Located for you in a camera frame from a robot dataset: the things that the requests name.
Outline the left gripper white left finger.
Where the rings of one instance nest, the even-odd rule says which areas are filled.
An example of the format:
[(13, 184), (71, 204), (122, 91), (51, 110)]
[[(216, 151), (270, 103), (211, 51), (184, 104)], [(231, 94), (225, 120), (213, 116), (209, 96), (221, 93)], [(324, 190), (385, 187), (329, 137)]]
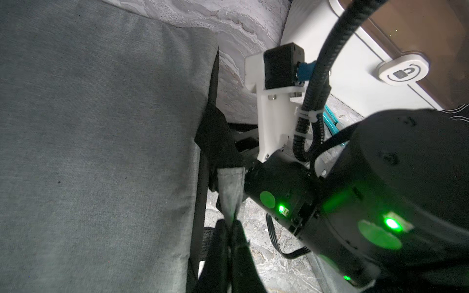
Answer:
[(203, 271), (193, 293), (226, 293), (228, 291), (229, 236), (225, 221), (218, 220)]

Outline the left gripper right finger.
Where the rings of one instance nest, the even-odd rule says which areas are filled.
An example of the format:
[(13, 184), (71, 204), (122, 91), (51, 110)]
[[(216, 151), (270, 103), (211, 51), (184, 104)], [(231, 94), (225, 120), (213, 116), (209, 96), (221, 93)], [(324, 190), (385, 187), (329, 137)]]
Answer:
[(243, 226), (235, 220), (230, 230), (230, 281), (233, 293), (267, 293), (256, 271)]

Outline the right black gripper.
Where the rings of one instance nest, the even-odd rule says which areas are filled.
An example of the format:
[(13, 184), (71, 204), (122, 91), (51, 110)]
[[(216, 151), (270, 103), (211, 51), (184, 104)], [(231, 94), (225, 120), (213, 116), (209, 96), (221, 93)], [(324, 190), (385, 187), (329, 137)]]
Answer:
[(321, 191), (321, 180), (283, 151), (254, 163), (245, 176), (244, 193), (292, 234), (304, 228)]

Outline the grey laptop bag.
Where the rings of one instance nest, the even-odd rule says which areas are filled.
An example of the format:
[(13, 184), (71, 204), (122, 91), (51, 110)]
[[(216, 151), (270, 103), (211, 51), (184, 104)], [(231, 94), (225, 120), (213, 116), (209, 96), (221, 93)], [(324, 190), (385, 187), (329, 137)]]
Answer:
[(1, 2), (1, 291), (187, 293), (219, 45), (102, 1)]

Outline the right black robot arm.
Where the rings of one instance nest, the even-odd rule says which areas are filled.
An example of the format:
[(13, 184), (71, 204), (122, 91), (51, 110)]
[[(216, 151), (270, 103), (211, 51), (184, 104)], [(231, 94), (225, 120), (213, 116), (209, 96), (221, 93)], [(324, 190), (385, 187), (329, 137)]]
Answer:
[(353, 1), (329, 33), (298, 112), (294, 161), (249, 170), (245, 193), (351, 285), (374, 293), (469, 290), (469, 120), (375, 113), (325, 140), (329, 72), (382, 1)]

